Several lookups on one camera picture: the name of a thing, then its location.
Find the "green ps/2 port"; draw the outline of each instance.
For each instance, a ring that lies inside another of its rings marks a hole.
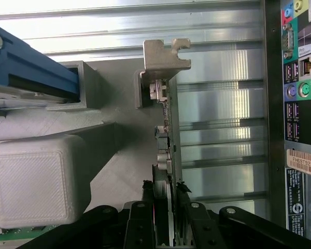
[[[299,95],[302,98],[306,98],[310,92],[310,86],[308,83],[303,82],[299,85]]]

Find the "label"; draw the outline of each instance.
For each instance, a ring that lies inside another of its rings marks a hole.
[[[287,149],[287,166],[311,175],[311,154]]]
[[[306,56],[311,53],[311,44],[299,47],[299,57]]]
[[[287,229],[305,235],[304,175],[286,168]]]

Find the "connector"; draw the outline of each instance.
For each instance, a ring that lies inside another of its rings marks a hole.
[[[303,1],[297,0],[297,2],[294,5],[295,12],[299,12],[303,8]]]
[[[293,79],[297,79],[298,80],[298,76],[299,76],[299,64],[297,62],[294,62],[292,64],[292,77]]]
[[[291,64],[288,64],[285,66],[285,78],[286,78],[286,81],[292,80],[292,65]]]
[[[289,18],[292,15],[292,8],[287,8],[285,10],[285,18]]]
[[[310,58],[300,61],[300,76],[309,76],[311,72]]]
[[[291,103],[286,104],[287,107],[287,118],[292,118],[293,117],[293,108]]]
[[[293,117],[299,118],[299,116],[300,116],[299,105],[297,103],[293,103]]]
[[[282,26],[282,50],[292,51],[294,49],[294,31],[290,23]]]
[[[292,136],[293,136],[293,128],[294,128],[293,124],[288,122],[287,123],[287,137],[288,138],[292,138]]]
[[[296,92],[297,92],[297,90],[296,90],[296,86],[294,86],[294,85],[289,85],[288,86],[288,88],[287,88],[287,96],[288,96],[288,98],[293,98],[293,97],[295,97],[296,96]]]
[[[310,93],[310,86],[308,83],[303,82],[299,85],[299,96],[306,98]]]
[[[298,123],[294,123],[294,139],[300,138],[300,125]]]

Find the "barcode sticker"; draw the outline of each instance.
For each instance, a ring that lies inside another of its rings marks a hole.
[[[287,166],[311,175],[311,154],[287,149]]]

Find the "ps/2 port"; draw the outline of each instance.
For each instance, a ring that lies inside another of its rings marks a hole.
[[[287,88],[287,95],[289,98],[295,97],[296,96],[296,87],[294,85],[290,85]]]
[[[299,85],[299,95],[302,98],[306,98],[310,92],[310,86],[308,83],[303,82]]]

